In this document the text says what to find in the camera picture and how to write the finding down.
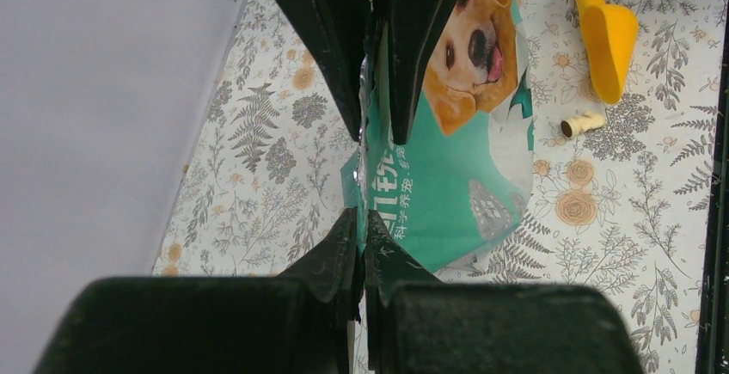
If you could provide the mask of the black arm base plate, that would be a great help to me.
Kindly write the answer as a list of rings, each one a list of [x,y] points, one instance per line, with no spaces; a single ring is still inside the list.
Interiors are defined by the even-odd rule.
[[[718,119],[714,142],[701,316],[695,371],[728,372],[728,38],[720,63]]]

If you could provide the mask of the orange plastic scoop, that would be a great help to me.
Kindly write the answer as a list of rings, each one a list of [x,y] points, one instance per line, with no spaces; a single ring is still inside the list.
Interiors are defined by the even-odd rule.
[[[639,21],[631,9],[620,4],[605,0],[575,0],[575,3],[592,87],[602,101],[616,104],[627,81]]]

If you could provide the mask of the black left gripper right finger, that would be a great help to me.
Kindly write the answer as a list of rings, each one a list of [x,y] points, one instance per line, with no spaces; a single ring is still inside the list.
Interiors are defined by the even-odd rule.
[[[368,366],[377,373],[639,373],[625,324],[583,285],[452,284],[369,212]]]

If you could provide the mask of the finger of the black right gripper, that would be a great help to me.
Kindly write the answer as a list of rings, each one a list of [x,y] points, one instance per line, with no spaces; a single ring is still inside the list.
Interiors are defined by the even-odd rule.
[[[427,63],[456,0],[374,0],[376,92],[395,144],[410,139]]]
[[[360,66],[368,0],[275,0],[316,61],[352,140],[360,140]]]

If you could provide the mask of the green dog food bag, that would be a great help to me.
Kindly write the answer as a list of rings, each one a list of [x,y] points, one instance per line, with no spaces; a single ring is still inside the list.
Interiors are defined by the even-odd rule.
[[[345,201],[365,197],[431,272],[479,262],[524,219],[534,148],[527,57],[516,0],[456,0],[406,144],[394,143],[376,91],[371,99],[366,179],[346,163]]]

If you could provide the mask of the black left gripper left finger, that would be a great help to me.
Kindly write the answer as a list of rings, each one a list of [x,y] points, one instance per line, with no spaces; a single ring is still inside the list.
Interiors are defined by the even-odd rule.
[[[350,373],[358,213],[274,277],[114,277],[86,286],[38,373]]]

